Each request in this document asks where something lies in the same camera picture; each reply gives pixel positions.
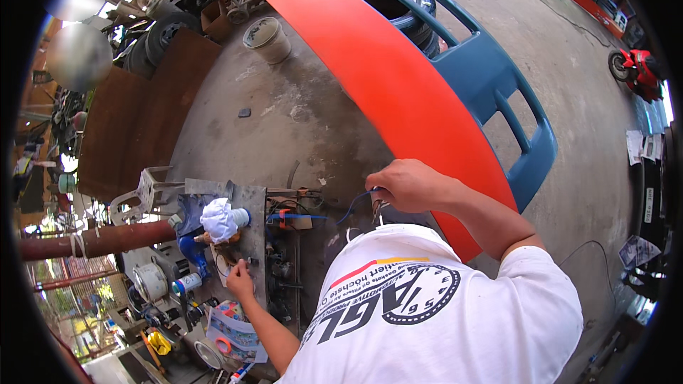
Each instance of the tire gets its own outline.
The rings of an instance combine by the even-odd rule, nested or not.
[[[607,57],[607,65],[609,66],[609,72],[612,73],[618,81],[629,81],[631,80],[631,75],[629,69],[624,67],[626,58],[619,50],[613,50],[609,53]]]
[[[401,30],[416,45],[430,38],[431,28],[421,19],[413,15],[407,7],[398,0],[364,0],[379,13],[384,15],[396,28]],[[413,0],[422,9],[436,15],[435,0]]]
[[[420,48],[422,53],[427,56],[427,58],[432,59],[433,57],[440,54],[439,49],[439,36],[435,32],[431,32],[431,36],[421,45],[417,46]]]
[[[427,23],[422,23],[417,30],[406,30],[403,34],[405,34],[415,45],[420,45],[421,43],[428,41],[433,32],[434,31]]]
[[[142,78],[151,80],[157,68],[147,58],[145,40],[147,40],[148,35],[149,33],[145,33],[137,39],[137,43],[133,46],[131,53],[126,55],[124,69]]]
[[[166,48],[180,27],[186,27],[196,33],[201,33],[200,21],[186,12],[174,12],[161,18],[154,24],[145,40],[147,58],[154,66],[161,63]]]

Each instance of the printed logo on shirt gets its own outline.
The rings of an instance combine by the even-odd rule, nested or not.
[[[304,333],[300,350],[318,327],[324,326],[317,342],[321,344],[362,328],[376,310],[392,325],[422,323],[448,304],[460,284],[457,270],[431,262],[379,262],[333,284]]]

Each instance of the red motorcycle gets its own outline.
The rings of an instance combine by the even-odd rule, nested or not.
[[[608,58],[609,70],[618,81],[648,103],[662,99],[662,78],[659,64],[649,51],[613,50]]]

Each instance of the newspaper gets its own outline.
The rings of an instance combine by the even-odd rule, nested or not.
[[[206,337],[215,341],[218,337],[230,341],[231,351],[227,357],[243,363],[266,363],[268,354],[256,335],[251,323],[235,320],[220,310],[209,311],[209,326]]]
[[[619,259],[624,264],[625,269],[631,270],[645,264],[661,253],[652,242],[633,235],[626,240],[624,246],[619,250]]]

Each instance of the white t-shirt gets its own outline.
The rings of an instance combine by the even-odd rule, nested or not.
[[[491,280],[430,228],[389,224],[334,260],[278,383],[551,383],[582,330],[542,249],[512,251]]]

